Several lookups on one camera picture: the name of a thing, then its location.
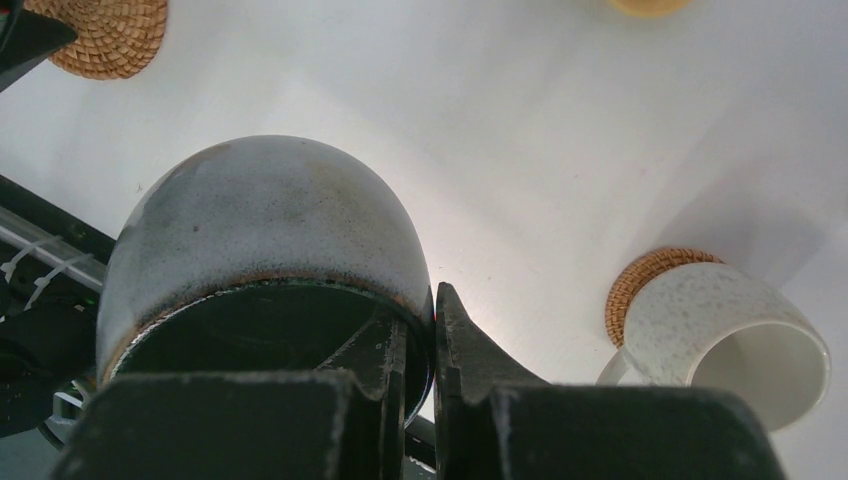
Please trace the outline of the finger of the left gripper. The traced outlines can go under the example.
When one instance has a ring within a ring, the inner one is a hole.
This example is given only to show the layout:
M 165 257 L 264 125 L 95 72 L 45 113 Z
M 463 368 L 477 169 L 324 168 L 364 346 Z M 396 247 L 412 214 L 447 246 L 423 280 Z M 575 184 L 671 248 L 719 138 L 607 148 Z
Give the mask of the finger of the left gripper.
M 1 0 L 1 91 L 76 39 L 69 25 L 26 10 L 23 0 Z

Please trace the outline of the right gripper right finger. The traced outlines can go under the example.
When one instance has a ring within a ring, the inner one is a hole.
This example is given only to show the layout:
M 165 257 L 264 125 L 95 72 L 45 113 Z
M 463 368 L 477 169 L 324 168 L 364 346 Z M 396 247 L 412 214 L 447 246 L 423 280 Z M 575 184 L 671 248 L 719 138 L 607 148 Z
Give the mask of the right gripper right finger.
M 781 479 L 753 412 L 710 389 L 551 384 L 470 318 L 435 300 L 441 479 Z

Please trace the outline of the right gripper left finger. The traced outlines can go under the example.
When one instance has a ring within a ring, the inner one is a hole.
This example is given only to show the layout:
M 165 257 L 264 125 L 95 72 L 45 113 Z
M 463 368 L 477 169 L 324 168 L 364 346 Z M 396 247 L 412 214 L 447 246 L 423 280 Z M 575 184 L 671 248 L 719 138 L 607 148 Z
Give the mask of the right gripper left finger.
M 406 325 L 381 308 L 315 371 L 130 374 L 84 411 L 54 479 L 398 479 Z

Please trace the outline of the round rattan coaster lid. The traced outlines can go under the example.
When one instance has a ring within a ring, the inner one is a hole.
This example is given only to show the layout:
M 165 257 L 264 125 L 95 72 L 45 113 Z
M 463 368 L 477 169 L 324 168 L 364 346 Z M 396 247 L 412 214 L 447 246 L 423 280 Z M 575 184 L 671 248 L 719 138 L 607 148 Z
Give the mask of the round rattan coaster lid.
M 605 330 L 614 347 L 624 345 L 625 317 L 639 291 L 663 273 L 695 263 L 723 264 L 724 261 L 699 249 L 661 247 L 636 258 L 618 275 L 609 289 L 604 309 Z
M 155 58 L 166 32 L 166 0 L 32 0 L 24 9 L 69 26 L 77 38 L 50 56 L 68 73 L 128 79 Z

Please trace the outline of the grey mug with rattan lid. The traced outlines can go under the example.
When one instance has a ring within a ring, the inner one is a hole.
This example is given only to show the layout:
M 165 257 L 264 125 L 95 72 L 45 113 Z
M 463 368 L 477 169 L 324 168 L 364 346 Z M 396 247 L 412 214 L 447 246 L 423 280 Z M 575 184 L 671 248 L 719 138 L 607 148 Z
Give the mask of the grey mug with rattan lid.
M 231 139 L 173 167 L 124 224 L 100 295 L 96 377 L 312 370 L 379 313 L 406 327 L 412 419 L 431 389 L 434 300 L 402 202 L 330 145 Z

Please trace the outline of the yellow serving tray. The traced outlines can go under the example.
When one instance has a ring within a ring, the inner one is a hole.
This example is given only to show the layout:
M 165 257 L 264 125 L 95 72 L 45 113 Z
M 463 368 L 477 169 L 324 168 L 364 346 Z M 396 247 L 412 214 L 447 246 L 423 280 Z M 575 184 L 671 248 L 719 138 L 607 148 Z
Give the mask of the yellow serving tray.
M 609 0 L 608 3 L 632 17 L 660 18 L 685 8 L 691 0 Z

